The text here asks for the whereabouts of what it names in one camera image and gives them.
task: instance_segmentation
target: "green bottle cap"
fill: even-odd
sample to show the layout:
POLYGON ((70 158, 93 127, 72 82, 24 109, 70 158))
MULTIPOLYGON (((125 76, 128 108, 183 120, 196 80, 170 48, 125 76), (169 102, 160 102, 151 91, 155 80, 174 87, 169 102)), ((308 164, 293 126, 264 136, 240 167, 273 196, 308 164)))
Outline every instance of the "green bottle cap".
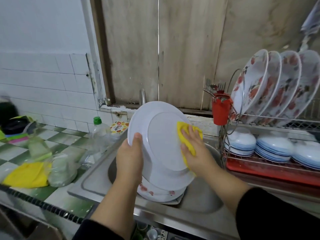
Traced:
POLYGON ((93 123, 95 125, 100 125, 102 123, 101 118, 100 117, 94 117, 93 118, 93 123))

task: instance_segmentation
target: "faucet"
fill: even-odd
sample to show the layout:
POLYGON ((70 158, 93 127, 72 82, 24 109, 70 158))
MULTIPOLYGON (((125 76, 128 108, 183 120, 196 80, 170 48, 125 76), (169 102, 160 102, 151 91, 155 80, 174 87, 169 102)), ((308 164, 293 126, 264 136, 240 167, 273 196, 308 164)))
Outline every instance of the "faucet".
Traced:
POLYGON ((146 91, 144 88, 141 88, 139 91, 139 105, 142 106, 147 102, 146 100, 146 91))

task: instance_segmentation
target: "black sleeve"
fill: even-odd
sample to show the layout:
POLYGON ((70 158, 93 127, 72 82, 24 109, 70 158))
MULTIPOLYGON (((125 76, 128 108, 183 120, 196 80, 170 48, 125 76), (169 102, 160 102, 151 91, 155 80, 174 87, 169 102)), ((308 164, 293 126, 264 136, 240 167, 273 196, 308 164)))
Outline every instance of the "black sleeve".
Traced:
POLYGON ((319 235, 320 219, 260 188, 243 195, 235 220, 242 240, 314 239, 319 235))
POLYGON ((124 240, 119 235, 115 234, 109 228, 102 226, 101 224, 86 219, 82 222, 79 229, 73 236, 72 240, 88 240, 88 239, 112 239, 112 240, 124 240))

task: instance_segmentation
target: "hand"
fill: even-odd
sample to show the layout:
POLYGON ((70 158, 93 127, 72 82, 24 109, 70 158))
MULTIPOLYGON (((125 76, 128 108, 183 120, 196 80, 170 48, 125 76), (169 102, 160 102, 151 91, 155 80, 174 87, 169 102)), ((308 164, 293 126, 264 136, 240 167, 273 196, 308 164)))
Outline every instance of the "hand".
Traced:
POLYGON ((181 130, 181 133, 195 149, 195 156, 193 156, 186 144, 181 144, 181 151, 186 157, 186 161, 192 172, 199 177, 205 178, 208 173, 213 173, 213 171, 220 168, 210 151, 206 148, 205 143, 201 140, 197 130, 193 131, 192 126, 189 125, 189 135, 184 129, 181 130))
POLYGON ((117 176, 116 178, 128 183, 138 185, 142 181, 142 136, 135 133, 132 146, 128 144, 128 139, 124 140, 118 149, 116 157, 117 176))

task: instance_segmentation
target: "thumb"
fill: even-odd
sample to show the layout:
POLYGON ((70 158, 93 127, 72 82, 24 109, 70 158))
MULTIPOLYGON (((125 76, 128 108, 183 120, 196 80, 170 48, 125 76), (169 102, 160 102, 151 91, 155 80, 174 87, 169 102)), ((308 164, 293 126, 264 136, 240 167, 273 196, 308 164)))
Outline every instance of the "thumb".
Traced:
POLYGON ((142 135, 138 132, 134 133, 132 146, 134 148, 141 148, 142 146, 142 135))
POLYGON ((190 158, 193 157, 193 155, 189 151, 189 148, 184 143, 181 144, 180 148, 181 148, 182 154, 186 157, 187 161, 189 161, 190 158))

